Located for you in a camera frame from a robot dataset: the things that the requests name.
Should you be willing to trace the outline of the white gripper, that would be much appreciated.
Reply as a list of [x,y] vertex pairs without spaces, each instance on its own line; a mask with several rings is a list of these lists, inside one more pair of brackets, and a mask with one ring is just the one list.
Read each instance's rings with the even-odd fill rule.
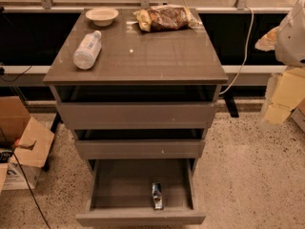
[[[257,40],[254,47],[268,52],[275,49],[278,27]],[[282,125],[292,111],[305,98],[305,70],[290,68],[283,73],[273,74],[267,84],[259,126],[262,130],[274,130]]]

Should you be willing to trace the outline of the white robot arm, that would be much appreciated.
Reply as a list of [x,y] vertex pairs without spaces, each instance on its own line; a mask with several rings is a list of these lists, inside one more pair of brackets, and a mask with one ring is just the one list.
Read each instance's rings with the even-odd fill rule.
[[298,0],[280,24],[255,44],[261,51],[274,50],[275,59],[287,66],[268,80],[259,125],[273,130],[283,124],[305,98],[305,0]]

